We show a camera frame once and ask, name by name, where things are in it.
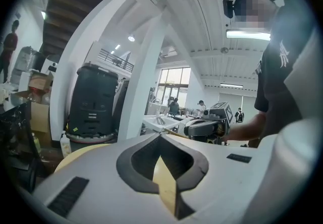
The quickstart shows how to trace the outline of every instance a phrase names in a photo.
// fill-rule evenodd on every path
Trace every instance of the window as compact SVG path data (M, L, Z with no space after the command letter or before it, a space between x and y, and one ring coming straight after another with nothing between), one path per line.
M170 97L178 98L180 107L185 106L191 68L166 69L161 71L156 98L168 104Z

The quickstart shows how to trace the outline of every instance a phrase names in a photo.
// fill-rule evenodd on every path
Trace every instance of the fluorescent light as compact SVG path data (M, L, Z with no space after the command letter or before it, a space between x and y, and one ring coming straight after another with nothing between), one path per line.
M221 83L220 86L222 86L222 87L232 87L232 88L243 88L242 85L226 84L226 83Z
M262 32L227 30L227 38L252 38L270 41L271 35Z

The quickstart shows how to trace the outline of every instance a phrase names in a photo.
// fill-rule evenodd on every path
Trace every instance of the person in red shirt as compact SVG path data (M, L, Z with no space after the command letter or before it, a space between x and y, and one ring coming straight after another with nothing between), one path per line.
M16 30L19 26L19 20L15 20L12 24L12 33L8 34L4 41L4 50L0 55L0 73L4 71L4 83L7 81L8 68L10 64L11 55L16 50L18 43L18 36Z

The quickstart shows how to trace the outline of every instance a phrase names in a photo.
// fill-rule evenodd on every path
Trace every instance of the white ceiling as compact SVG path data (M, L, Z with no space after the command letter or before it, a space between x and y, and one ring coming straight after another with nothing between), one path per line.
M190 66L194 64L195 72L205 86L218 87L227 82L243 85L246 90L257 89L257 76L253 72L268 41L226 38L226 30L237 28L237 23L224 16L222 0L154 0L153 3L157 8L167 7L173 14L171 24L177 26L176 32L190 56L190 61L179 54L163 61L159 59L159 64L171 65L178 61L187 61ZM128 50L135 54L152 17L151 6L127 0L107 26L102 39L109 43L116 38L116 33L122 32L118 35L121 47L115 54L120 56ZM136 38L134 43L127 39L130 34ZM172 32L167 33L163 47L177 49L174 38ZM229 52L222 54L222 47L227 47Z

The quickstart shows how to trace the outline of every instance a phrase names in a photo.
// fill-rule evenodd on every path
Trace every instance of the railing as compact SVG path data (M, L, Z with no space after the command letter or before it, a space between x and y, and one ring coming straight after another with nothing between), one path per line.
M108 52L104 49L101 49L101 51L98 55L98 58L132 73L133 65L131 63L111 54L110 52Z

